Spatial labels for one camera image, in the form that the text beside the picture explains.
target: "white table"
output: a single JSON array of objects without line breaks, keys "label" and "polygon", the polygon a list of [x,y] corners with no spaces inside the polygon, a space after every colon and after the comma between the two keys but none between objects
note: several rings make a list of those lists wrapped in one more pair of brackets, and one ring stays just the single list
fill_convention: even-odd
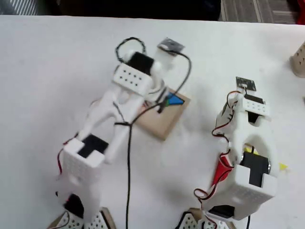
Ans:
[{"label": "white table", "polygon": [[[253,214],[250,228],[302,228],[305,79],[293,75],[288,58],[304,41],[305,27],[39,16],[0,16],[1,227],[42,229],[62,212],[54,194],[56,154],[111,82],[114,48],[130,36],[145,41],[150,55],[170,37],[193,62],[181,90],[192,101],[169,138],[160,142],[134,129],[130,228],[174,228],[184,210],[198,206],[193,189],[210,186],[217,157],[210,131],[236,76],[255,80],[258,95],[270,102],[279,158],[289,166],[278,195]],[[172,88],[186,71],[183,58],[176,63],[165,79]],[[102,205],[119,229],[126,155],[127,144],[103,173]]]}]

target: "perforated panel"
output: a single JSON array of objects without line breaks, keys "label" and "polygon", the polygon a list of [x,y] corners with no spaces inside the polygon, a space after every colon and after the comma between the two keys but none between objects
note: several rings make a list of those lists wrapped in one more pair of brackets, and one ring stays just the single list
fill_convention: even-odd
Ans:
[{"label": "perforated panel", "polygon": [[65,212],[60,219],[59,223],[57,224],[57,227],[61,227],[65,225],[68,222],[68,224],[63,227],[62,229],[81,229],[84,225],[83,220],[74,214],[70,212]]},{"label": "perforated panel", "polygon": [[243,109],[263,116],[270,115],[268,105],[260,104],[246,98],[243,98]]},{"label": "perforated panel", "polygon": [[185,214],[179,229],[197,229],[197,222],[191,213]]},{"label": "perforated panel", "polygon": [[[66,212],[63,214],[62,218],[60,219],[59,223],[56,227],[62,227],[61,229],[82,229],[84,222],[81,218],[75,216],[70,212]],[[91,223],[86,223],[84,225],[84,229],[109,229],[102,214],[99,212]]]},{"label": "perforated panel", "polygon": [[146,75],[124,63],[122,63],[117,69],[113,77],[113,82],[141,96],[147,95],[148,90],[153,84],[153,80],[149,75]]}]

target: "white robot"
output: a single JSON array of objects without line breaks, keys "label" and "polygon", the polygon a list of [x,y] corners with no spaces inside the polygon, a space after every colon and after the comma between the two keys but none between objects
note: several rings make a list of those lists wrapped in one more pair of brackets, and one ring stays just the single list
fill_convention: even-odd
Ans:
[{"label": "white robot", "polygon": [[[253,81],[237,77],[236,82],[237,90],[228,94],[212,131],[220,137],[220,145],[225,144],[225,153],[219,156],[225,169],[218,173],[208,192],[199,188],[194,191],[203,213],[216,223],[250,216],[274,197],[277,190],[279,163],[270,128],[269,105],[254,95]],[[248,145],[259,155],[253,150],[246,152]]]},{"label": "white robot", "polygon": [[154,58],[130,51],[116,69],[111,88],[103,97],[91,104],[85,124],[63,148],[62,174],[58,197],[64,204],[71,194],[77,195],[84,208],[83,219],[91,222],[101,204],[101,173],[104,163],[111,163],[129,133],[126,125],[115,125],[111,142],[107,143],[91,134],[92,130],[110,117],[116,123],[131,123],[144,101],[161,103],[169,93],[162,80],[171,69],[176,53],[183,46],[165,39],[158,46]]}]

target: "wooden object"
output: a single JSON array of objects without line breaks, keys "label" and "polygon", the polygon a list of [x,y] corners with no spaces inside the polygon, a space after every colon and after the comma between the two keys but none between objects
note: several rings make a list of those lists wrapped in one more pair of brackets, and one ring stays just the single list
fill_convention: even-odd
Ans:
[{"label": "wooden object", "polygon": [[147,130],[149,133],[153,134],[157,138],[165,140],[171,130],[176,125],[180,116],[182,115],[183,110],[187,107],[190,102],[190,99],[177,93],[177,96],[184,100],[182,105],[170,105],[167,106],[161,114],[156,110],[152,109],[145,114],[143,114],[138,121],[137,125],[141,126],[143,129]]}]

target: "wire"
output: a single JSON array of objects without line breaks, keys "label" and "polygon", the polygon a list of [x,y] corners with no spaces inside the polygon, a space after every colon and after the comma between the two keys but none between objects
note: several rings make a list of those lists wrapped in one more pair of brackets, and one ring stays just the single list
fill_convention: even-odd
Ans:
[{"label": "wire", "polygon": [[60,155],[61,155],[62,151],[63,151],[63,149],[61,149],[57,154],[57,165],[58,165],[58,169],[59,169],[59,175],[62,174],[62,167],[61,167],[61,160],[60,160]]},{"label": "wire", "polygon": [[121,116],[123,122],[125,122],[124,116],[123,116],[121,110],[119,109],[119,106],[118,106],[115,102],[113,102],[112,104],[113,104],[114,107],[118,110],[118,112],[119,112],[119,114],[120,114],[120,116]]},{"label": "wire", "polygon": [[[78,136],[78,132],[76,132],[76,134],[74,135],[74,137],[68,139],[67,141],[65,141],[63,143],[63,145],[65,146],[69,141],[71,141],[72,139],[76,138]],[[63,151],[63,148],[58,152],[57,154],[57,165],[58,165],[58,169],[59,169],[59,175],[62,174],[62,167],[61,167],[61,160],[60,160],[60,156],[61,156],[61,152]]]},{"label": "wire", "polygon": [[[207,192],[206,191],[203,191],[202,189],[200,189],[200,188],[195,188],[194,189],[194,196],[201,202],[202,200],[207,200],[207,199],[209,199],[209,198],[211,198],[213,195],[214,195],[214,193],[215,193],[215,191],[216,191],[216,188],[217,188],[217,185],[218,185],[218,183],[220,182],[220,180],[227,174],[227,173],[229,173],[230,172],[230,170],[227,170],[227,171],[225,171],[225,172],[223,172],[222,174],[221,174],[221,176],[217,179],[217,181],[216,181],[216,183],[215,183],[215,185],[214,185],[214,187],[213,187],[213,189],[212,189],[212,191],[211,191],[211,193],[210,194],[208,194],[207,195]],[[198,196],[197,194],[196,194],[196,191],[200,191],[200,192],[202,192],[202,193],[204,193],[204,194],[206,194],[206,197],[200,197],[200,196]]]},{"label": "wire", "polygon": [[177,52],[177,51],[167,51],[167,52],[172,52],[172,53],[175,53],[175,54],[177,54],[177,55],[179,55],[179,56],[183,56],[184,58],[187,59],[187,61],[188,61],[188,63],[189,63],[189,64],[188,64],[187,74],[186,74],[184,80],[182,81],[182,83],[180,84],[180,86],[178,87],[178,89],[172,94],[172,96],[167,98],[167,99],[170,99],[170,98],[172,98],[173,96],[175,96],[175,95],[180,91],[180,89],[183,87],[183,85],[185,84],[185,82],[186,82],[187,79],[189,78],[189,76],[190,76],[190,74],[191,74],[191,70],[192,70],[192,61],[191,61],[191,59],[190,59],[187,55],[185,55],[185,54],[183,54],[183,53],[181,53],[181,52]]},{"label": "wire", "polygon": [[64,214],[66,214],[66,213],[68,214],[68,220],[67,220],[67,222],[64,225],[61,225],[59,227],[55,226],[55,227],[49,228],[49,229],[59,229],[59,228],[64,228],[65,226],[67,226],[69,224],[69,222],[70,222],[70,214],[68,213],[68,211],[64,212]]},{"label": "wire", "polygon": [[[192,62],[190,60],[190,58],[188,56],[186,56],[185,54],[179,53],[179,52],[174,52],[174,51],[170,51],[173,52],[177,55],[183,56],[185,57],[188,62],[189,62],[189,67],[188,67],[188,71],[186,74],[186,77],[184,78],[183,82],[180,84],[180,86],[178,87],[178,89],[172,94],[171,97],[173,97],[174,95],[176,95],[179,90],[183,87],[183,85],[185,84],[185,82],[187,81],[187,79],[189,78],[189,75],[191,73],[191,69],[192,69]],[[149,108],[145,109],[144,111],[142,111],[141,113],[139,113],[130,123],[128,122],[122,122],[122,123],[114,123],[115,125],[124,125],[124,126],[129,126],[129,138],[128,138],[128,149],[127,149],[127,170],[128,170],[128,191],[127,191],[127,203],[126,203],[126,219],[125,219],[125,227],[126,229],[128,229],[128,214],[129,214],[129,202],[130,202],[130,190],[131,190],[131,167],[130,167],[130,151],[131,151],[131,141],[132,141],[132,126],[133,124],[146,112],[148,112],[149,110],[152,110],[153,108],[162,105],[163,102],[161,103],[157,103],[153,106],[150,106]]]},{"label": "wire", "polygon": [[142,53],[146,55],[146,46],[145,46],[145,44],[144,44],[143,41],[141,41],[139,38],[136,38],[136,37],[126,38],[125,40],[123,40],[123,41],[115,48],[115,55],[116,55],[116,57],[118,58],[118,61],[119,61],[119,62],[121,62],[121,63],[124,62],[124,61],[123,61],[123,58],[120,57],[120,55],[119,55],[119,48],[120,48],[123,44],[125,44],[126,42],[132,41],[132,40],[138,41],[138,42],[141,44],[141,46],[142,46]]},{"label": "wire", "polygon": [[250,226],[250,219],[251,219],[251,215],[248,216],[248,222],[247,222],[247,227],[246,227],[246,229],[249,229],[249,226]]},{"label": "wire", "polygon": [[[128,41],[131,41],[131,40],[136,40],[138,41],[141,46],[142,46],[142,53],[143,54],[146,54],[146,47],[145,47],[145,44],[144,42],[142,42],[140,39],[136,38],[136,37],[130,37],[130,38],[127,38],[125,40],[123,40],[116,48],[115,48],[115,54],[117,56],[117,59],[118,61],[120,62],[123,62],[123,59],[119,56],[119,48],[125,44],[126,42]],[[191,70],[192,70],[192,61],[190,60],[190,58],[183,54],[183,53],[180,53],[180,52],[176,52],[176,51],[167,51],[167,52],[171,52],[171,53],[175,53],[179,56],[183,56],[184,58],[187,59],[189,65],[188,65],[188,71],[187,71],[187,74],[184,78],[184,80],[182,81],[182,83],[179,85],[178,89],[170,96],[166,96],[165,100],[168,100],[170,98],[172,98],[174,95],[176,95],[179,90],[183,87],[183,85],[185,84],[185,82],[187,81],[187,79],[189,78],[190,76],[190,73],[191,73]],[[157,106],[161,106],[161,105],[164,105],[164,102],[160,102],[160,103],[156,103],[155,105],[153,106],[150,106],[149,108],[146,108],[144,111],[140,112],[130,123],[124,121],[124,122],[116,122],[114,123],[114,125],[123,125],[123,126],[128,126],[129,127],[129,137],[128,137],[128,147],[127,147],[127,170],[128,170],[128,191],[127,191],[127,202],[126,202],[126,217],[125,217],[125,227],[126,229],[128,229],[128,214],[129,214],[129,202],[130,202],[130,190],[131,190],[131,166],[130,166],[130,153],[131,153],[131,141],[132,141],[132,127],[133,127],[133,124],[143,115],[145,114],[146,112],[152,110],[153,108],[157,107]]]},{"label": "wire", "polygon": [[230,105],[229,105],[228,99],[229,99],[229,95],[230,95],[230,94],[233,94],[233,93],[240,93],[240,94],[241,94],[240,91],[231,91],[231,92],[228,93],[228,95],[227,95],[227,104],[228,104],[228,107],[229,107],[230,109],[231,109],[231,107],[230,107]]},{"label": "wire", "polygon": [[215,224],[215,228],[214,228],[214,229],[217,229],[217,223],[215,223],[214,220],[210,219],[210,218],[207,217],[206,215],[205,215],[205,217],[206,217],[209,221],[211,221],[213,224]]},{"label": "wire", "polygon": [[130,202],[130,189],[131,189],[131,166],[130,166],[130,151],[131,151],[131,142],[132,142],[132,126],[133,124],[146,112],[152,110],[153,108],[159,106],[161,103],[155,104],[141,113],[139,113],[131,123],[128,122],[116,122],[114,125],[124,125],[129,127],[129,137],[128,137],[128,147],[127,147],[127,176],[128,176],[128,187],[127,187],[127,202],[126,202],[126,216],[125,216],[125,227],[128,229],[128,215],[129,215],[129,202]]}]

